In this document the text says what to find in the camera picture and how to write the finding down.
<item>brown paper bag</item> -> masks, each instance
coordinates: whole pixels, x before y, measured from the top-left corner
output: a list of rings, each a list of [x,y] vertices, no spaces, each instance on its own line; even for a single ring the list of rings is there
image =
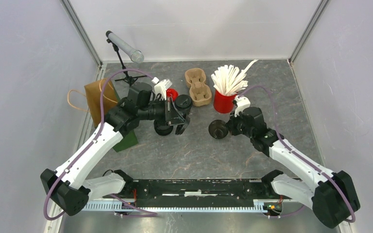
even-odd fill
[[[88,102],[89,111],[94,121],[95,128],[101,122],[101,103],[99,102],[101,97],[101,90],[105,80],[98,80],[96,82],[85,85],[86,101]],[[112,82],[109,81],[106,85],[103,93],[103,110],[106,114],[111,108],[115,107],[118,103],[118,98],[115,95],[115,89],[112,86]]]
[[[105,80],[95,81],[88,85],[85,85],[86,101],[88,102],[89,111],[94,121],[95,128],[101,122],[101,88],[103,87]],[[118,103],[118,94],[115,91],[112,82],[109,81],[105,87],[103,93],[103,110],[106,114],[111,108],[115,107]],[[127,149],[131,146],[138,144],[138,139],[135,136],[134,131],[131,131],[128,135],[124,137],[122,141],[116,144],[113,148],[116,152]]]

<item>white straw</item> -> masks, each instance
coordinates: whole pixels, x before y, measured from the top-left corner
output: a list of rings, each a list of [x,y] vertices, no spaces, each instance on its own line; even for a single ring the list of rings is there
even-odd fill
[[[233,65],[218,67],[218,70],[215,70],[214,74],[211,75],[214,88],[224,96],[235,95],[237,92],[244,90],[248,86],[248,81],[244,80],[247,76],[246,72],[257,61],[251,61],[240,73],[239,68]]]

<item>tripod base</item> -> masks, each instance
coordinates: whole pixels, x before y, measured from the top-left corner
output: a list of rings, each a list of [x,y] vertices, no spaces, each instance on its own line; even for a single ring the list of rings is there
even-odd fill
[[[146,75],[135,76],[135,77],[126,75],[125,78],[123,78],[123,79],[115,79],[115,81],[116,82],[118,82],[118,81],[124,81],[127,84],[129,84],[129,86],[132,86],[139,78],[144,78],[144,77],[146,77]]]

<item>microphone stand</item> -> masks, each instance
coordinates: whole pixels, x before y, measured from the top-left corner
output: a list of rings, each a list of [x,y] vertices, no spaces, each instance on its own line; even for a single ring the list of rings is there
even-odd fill
[[[118,46],[116,46],[114,43],[111,42],[110,39],[107,39],[106,40],[108,43],[111,43],[112,44],[112,47],[114,48],[114,51],[117,52],[118,54],[118,58],[119,58],[119,61],[121,62],[121,65],[122,65],[122,69],[126,69],[126,66],[124,65],[123,61],[122,61],[122,58],[121,58],[121,55],[119,54],[119,48]],[[129,86],[132,86],[139,78],[144,78],[146,77],[146,75],[140,75],[140,76],[135,76],[135,77],[132,77],[128,74],[127,71],[124,71],[124,74],[125,74],[125,78],[123,79],[115,79],[116,82],[118,81],[124,81],[126,82],[127,84],[129,84]]]

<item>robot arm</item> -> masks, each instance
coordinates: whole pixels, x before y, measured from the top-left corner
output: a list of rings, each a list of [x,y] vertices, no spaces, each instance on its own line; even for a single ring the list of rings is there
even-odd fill
[[[340,196],[323,173],[340,187],[354,212],[360,208],[351,177],[344,171],[338,173],[314,162],[292,146],[288,140],[279,140],[277,132],[267,127],[261,109],[250,107],[246,97],[234,100],[237,108],[230,114],[227,123],[216,120],[217,125],[210,134],[217,139],[231,135],[247,136],[254,148],[266,156],[280,162],[302,181],[292,179],[279,170],[265,175],[261,180],[269,194],[279,194],[294,199],[312,209],[316,217],[327,227],[334,228],[350,216],[350,212]]]
[[[129,89],[128,96],[105,115],[102,132],[98,138],[101,125],[75,154],[60,165],[55,171],[45,169],[41,181],[46,193],[55,181],[65,172],[55,187],[51,199],[68,215],[80,212],[90,200],[109,194],[119,193],[125,180],[118,174],[85,180],[93,167],[101,158],[130,131],[138,127],[140,120],[154,120],[155,131],[159,135],[168,135],[176,126],[175,134],[182,134],[189,124],[189,111],[192,99],[188,95],[180,95],[175,101],[166,98],[165,81],[155,85],[156,98],[151,99],[152,87],[146,83],[135,83]],[[73,166],[74,159],[89,147]]]

